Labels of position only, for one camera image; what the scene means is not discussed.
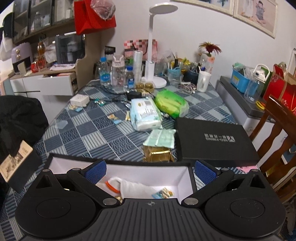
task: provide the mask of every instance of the blue checkered tablecloth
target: blue checkered tablecloth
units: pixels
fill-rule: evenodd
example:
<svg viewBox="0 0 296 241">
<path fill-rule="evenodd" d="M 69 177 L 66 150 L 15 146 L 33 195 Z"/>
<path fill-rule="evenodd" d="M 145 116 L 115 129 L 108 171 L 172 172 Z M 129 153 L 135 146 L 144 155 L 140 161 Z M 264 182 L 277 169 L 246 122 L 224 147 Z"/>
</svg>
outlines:
<svg viewBox="0 0 296 241">
<path fill-rule="evenodd" d="M 97 81 L 92 81 L 89 85 L 95 84 L 98 84 Z M 190 109 L 186 115 L 187 118 L 235 123 L 229 109 L 212 85 L 208 86 L 205 93 L 197 91 L 192 95 L 180 92 L 173 86 L 167 86 L 166 89 L 176 92 L 188 101 Z M 86 86 L 79 93 L 89 95 L 91 99 L 112 99 L 114 97 L 112 94 L 103 91 L 99 86 Z M 20 193 L 16 193 L 12 189 L 9 190 L 1 210 L 0 240 L 15 241 L 23 237 L 15 220 L 15 210 L 31 183 L 43 169 L 50 153 L 119 161 L 142 161 L 144 156 L 142 144 L 149 133 L 135 131 L 128 121 L 123 121 L 116 126 L 107 118 L 108 115 L 115 114 L 116 117 L 124 120 L 128 109 L 125 104 L 113 102 L 100 107 L 91 101 L 79 113 L 70 110 L 69 107 L 70 104 L 50 124 L 42 139 L 35 145 L 37 153 L 42 157 L 43 164 Z M 61 120 L 66 120 L 68 124 L 63 129 L 58 129 L 57 123 Z M 162 126 L 165 129 L 172 129 L 174 120 L 165 119 Z M 237 168 L 231 169 L 235 173 L 243 173 Z M 204 186 L 197 177 L 195 179 L 198 189 Z"/>
</svg>

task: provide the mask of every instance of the chair back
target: chair back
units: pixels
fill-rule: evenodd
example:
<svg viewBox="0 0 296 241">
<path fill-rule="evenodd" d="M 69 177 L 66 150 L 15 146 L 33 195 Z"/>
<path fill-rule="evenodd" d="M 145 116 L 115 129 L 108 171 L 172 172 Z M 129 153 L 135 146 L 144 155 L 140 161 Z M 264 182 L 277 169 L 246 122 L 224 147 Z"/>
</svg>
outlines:
<svg viewBox="0 0 296 241">
<path fill-rule="evenodd" d="M 289 150 L 292 145 L 296 143 L 296 116 L 278 99 L 273 96 L 269 96 L 265 107 L 265 113 L 252 134 L 250 135 L 251 141 L 255 139 L 269 116 L 275 120 L 275 124 L 271 130 L 269 137 L 262 143 L 257 151 L 260 158 L 262 158 L 268 152 L 268 150 L 272 146 L 274 139 L 280 134 L 282 130 L 284 130 L 288 134 L 282 146 L 278 150 L 276 150 L 260 167 L 261 172 L 265 173 L 272 167 L 277 165 L 277 167 L 273 168 L 273 171 L 269 173 L 266 178 L 270 184 L 274 185 L 285 175 L 287 175 L 287 173 L 293 167 L 296 167 L 296 155 L 286 165 L 282 162 L 281 159 L 281 156 L 284 154 L 284 152 Z"/>
</svg>

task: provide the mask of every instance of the black box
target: black box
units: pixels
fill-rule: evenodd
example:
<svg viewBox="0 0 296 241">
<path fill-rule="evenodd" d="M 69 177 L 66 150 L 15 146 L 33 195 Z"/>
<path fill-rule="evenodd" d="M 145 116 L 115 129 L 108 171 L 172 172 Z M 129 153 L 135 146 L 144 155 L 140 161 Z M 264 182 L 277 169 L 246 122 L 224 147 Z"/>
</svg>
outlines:
<svg viewBox="0 0 296 241">
<path fill-rule="evenodd" d="M 178 161 L 205 160 L 214 167 L 254 166 L 260 158 L 241 125 L 177 118 Z"/>
<path fill-rule="evenodd" d="M 20 192 L 41 164 L 41 157 L 38 156 L 33 149 L 22 164 L 15 170 L 14 174 L 8 181 L 8 185 L 16 192 Z"/>
</svg>

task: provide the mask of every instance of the black charger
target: black charger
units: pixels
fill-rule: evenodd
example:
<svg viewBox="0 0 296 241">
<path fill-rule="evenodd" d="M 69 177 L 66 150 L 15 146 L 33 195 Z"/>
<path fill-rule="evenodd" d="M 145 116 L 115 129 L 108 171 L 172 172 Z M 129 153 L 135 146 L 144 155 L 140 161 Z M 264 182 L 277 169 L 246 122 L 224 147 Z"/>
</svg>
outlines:
<svg viewBox="0 0 296 241">
<path fill-rule="evenodd" d="M 142 93 L 137 91 L 127 91 L 126 97 L 129 101 L 131 101 L 132 99 L 142 98 Z"/>
</svg>

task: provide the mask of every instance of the black jacket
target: black jacket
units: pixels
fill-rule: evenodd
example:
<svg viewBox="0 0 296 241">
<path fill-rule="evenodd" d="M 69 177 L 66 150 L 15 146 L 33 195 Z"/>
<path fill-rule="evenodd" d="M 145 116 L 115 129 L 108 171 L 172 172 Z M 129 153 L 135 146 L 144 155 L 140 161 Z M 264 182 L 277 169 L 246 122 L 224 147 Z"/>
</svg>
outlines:
<svg viewBox="0 0 296 241">
<path fill-rule="evenodd" d="M 8 154 L 15 156 L 22 140 L 33 146 L 48 127 L 37 99 L 0 96 L 0 163 Z"/>
</svg>

